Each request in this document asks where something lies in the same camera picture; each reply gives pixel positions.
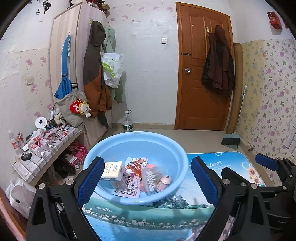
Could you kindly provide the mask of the blue grey shoulder bag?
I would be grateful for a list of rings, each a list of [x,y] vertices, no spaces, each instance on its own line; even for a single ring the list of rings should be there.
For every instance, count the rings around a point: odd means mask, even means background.
[[[72,113],[69,107],[78,98],[86,102],[87,99],[85,93],[79,91],[78,87],[70,81],[68,74],[70,57],[71,36],[68,35],[64,41],[61,53],[61,82],[54,94],[54,97],[57,100],[62,118],[69,123],[69,125],[76,128],[83,123],[86,116]]]

